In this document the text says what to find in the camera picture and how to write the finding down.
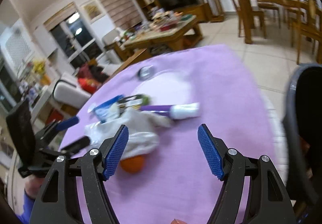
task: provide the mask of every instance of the white lattice panel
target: white lattice panel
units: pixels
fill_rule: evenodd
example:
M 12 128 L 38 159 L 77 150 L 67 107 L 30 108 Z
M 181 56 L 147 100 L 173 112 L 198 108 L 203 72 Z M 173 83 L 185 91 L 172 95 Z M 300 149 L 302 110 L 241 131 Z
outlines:
M 12 34 L 5 46 L 15 68 L 18 68 L 22 64 L 22 60 L 25 60 L 31 53 L 31 49 L 20 33 Z

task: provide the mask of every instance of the brown blind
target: brown blind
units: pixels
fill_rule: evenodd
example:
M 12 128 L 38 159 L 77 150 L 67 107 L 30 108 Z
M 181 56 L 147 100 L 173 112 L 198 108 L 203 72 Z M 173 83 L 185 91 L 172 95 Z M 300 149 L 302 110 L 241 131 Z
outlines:
M 67 6 L 62 8 L 60 11 L 55 13 L 52 17 L 50 17 L 45 23 L 45 28 L 50 31 L 54 27 L 56 27 L 60 22 L 64 21 L 70 15 L 77 11 L 76 5 L 74 2 L 69 3 Z
M 100 0 L 117 27 L 128 29 L 142 21 L 132 0 Z

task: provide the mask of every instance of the light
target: light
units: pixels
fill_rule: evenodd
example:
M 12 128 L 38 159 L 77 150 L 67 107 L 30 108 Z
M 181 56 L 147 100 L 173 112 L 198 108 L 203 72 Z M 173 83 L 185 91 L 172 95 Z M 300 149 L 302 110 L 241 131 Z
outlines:
M 72 15 L 69 19 L 68 19 L 68 23 L 72 24 L 73 22 L 75 22 L 76 20 L 79 19 L 79 13 L 76 12 L 74 15 Z
M 78 30 L 76 30 L 75 36 L 77 36 L 79 33 L 81 33 L 83 31 L 82 28 L 79 28 Z

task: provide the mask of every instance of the white plastic bag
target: white plastic bag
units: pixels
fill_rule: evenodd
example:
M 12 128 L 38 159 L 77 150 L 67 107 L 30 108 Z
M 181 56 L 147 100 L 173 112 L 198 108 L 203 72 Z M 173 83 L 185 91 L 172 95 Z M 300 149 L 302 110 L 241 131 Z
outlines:
M 105 139 L 114 137 L 120 126 L 128 127 L 129 138 L 122 160 L 151 153 L 159 145 L 159 136 L 155 127 L 169 128 L 172 121 L 165 116 L 127 108 L 120 118 L 101 124 L 100 122 L 85 126 L 85 135 L 90 137 L 88 150 L 99 148 Z

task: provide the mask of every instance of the blue package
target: blue package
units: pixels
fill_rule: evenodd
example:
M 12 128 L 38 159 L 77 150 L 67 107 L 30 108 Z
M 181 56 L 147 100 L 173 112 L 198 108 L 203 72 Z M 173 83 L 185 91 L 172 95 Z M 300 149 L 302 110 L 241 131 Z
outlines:
M 93 111 L 96 115 L 96 117 L 101 121 L 101 123 L 105 123 L 106 122 L 106 117 L 108 115 L 108 109 L 110 108 L 110 106 L 112 106 L 115 102 L 117 102 L 118 100 L 124 98 L 124 95 L 118 95 L 104 103 L 102 103 L 101 105 L 98 105 L 96 108 L 93 108 Z

